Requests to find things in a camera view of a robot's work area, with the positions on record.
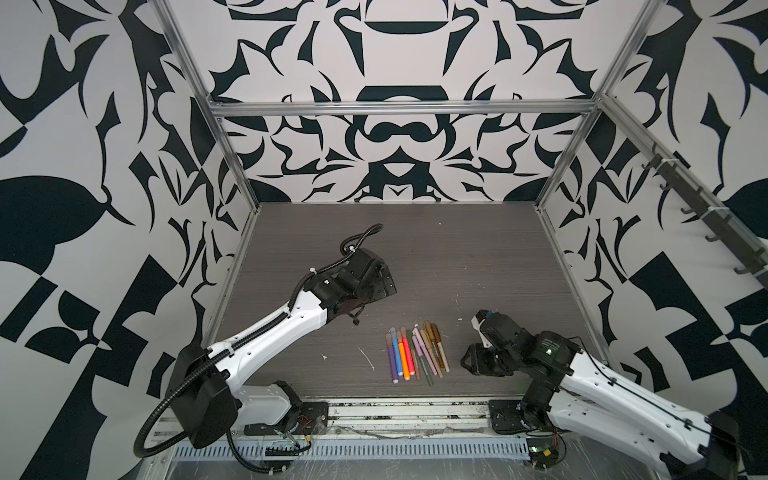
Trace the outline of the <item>ochre capped brown pen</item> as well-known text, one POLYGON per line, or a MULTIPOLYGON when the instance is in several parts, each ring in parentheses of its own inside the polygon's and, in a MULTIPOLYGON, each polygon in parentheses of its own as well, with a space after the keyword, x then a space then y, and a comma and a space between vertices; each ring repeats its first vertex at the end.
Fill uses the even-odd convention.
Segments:
POLYGON ((433 323, 426 322, 424 324, 424 329, 429 338, 431 351, 436 361, 437 368, 440 372, 442 372, 445 369, 445 363, 444 363, 442 353, 440 351, 440 347, 438 345, 438 336, 437 336, 437 330, 435 329, 435 325, 433 323))

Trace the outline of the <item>tan pen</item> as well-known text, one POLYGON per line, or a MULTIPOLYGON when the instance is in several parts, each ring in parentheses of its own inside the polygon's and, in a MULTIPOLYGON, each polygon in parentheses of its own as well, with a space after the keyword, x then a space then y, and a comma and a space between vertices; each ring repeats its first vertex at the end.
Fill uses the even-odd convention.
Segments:
POLYGON ((435 351, 434 351, 434 349, 432 347, 431 338, 429 336, 429 333, 427 332, 426 327, 423 327, 421 329, 421 336, 422 336, 422 339, 423 339, 423 341, 424 341, 424 343, 426 345, 426 349, 427 349, 428 355, 429 355, 429 357, 430 357, 430 359, 432 361, 432 365, 435 367, 436 375, 439 378, 442 378, 443 377, 443 373, 442 373, 442 370, 441 370, 441 368, 439 366, 439 362, 437 360, 435 351))

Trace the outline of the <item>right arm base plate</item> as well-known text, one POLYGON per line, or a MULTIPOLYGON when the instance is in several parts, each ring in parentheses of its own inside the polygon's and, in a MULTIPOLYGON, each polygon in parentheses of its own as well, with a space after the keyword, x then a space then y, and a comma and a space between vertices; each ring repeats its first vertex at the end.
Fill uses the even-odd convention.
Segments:
POLYGON ((534 417, 527 417, 520 400, 493 399, 488 402, 491 429, 499 435, 529 433, 540 428, 534 417))

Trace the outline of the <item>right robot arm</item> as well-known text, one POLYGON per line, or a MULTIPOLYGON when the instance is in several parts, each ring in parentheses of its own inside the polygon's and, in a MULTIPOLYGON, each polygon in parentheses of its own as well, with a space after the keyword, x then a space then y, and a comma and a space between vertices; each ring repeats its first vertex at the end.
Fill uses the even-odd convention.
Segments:
POLYGON ((480 310, 471 320, 479 342, 462 367, 475 376, 527 375, 519 400, 492 400, 495 433, 569 431, 611 447, 667 479, 735 479, 738 423, 674 404, 596 360, 577 341, 532 334, 509 316, 480 310))

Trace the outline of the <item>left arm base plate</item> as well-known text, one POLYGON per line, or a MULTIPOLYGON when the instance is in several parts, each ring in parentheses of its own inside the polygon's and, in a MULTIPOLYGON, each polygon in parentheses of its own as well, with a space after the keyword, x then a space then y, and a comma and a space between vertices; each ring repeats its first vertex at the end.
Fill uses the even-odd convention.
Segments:
POLYGON ((292 406, 286 415, 274 425, 246 425, 247 436, 266 436, 278 434, 313 435, 323 433, 327 427, 329 403, 325 401, 304 402, 301 406, 292 406))

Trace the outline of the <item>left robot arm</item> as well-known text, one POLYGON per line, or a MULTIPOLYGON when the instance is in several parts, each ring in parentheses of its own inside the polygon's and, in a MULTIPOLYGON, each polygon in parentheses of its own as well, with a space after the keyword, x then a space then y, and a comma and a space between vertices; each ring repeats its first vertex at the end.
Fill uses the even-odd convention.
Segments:
POLYGON ((396 294, 388 265, 362 248, 330 270, 311 272, 289 301, 247 329, 208 347, 186 346, 168 385, 179 389, 170 408, 183 438, 196 448, 219 440, 236 424, 284 425, 299 408, 286 383, 246 395, 245 382, 276 355, 339 316, 396 294))

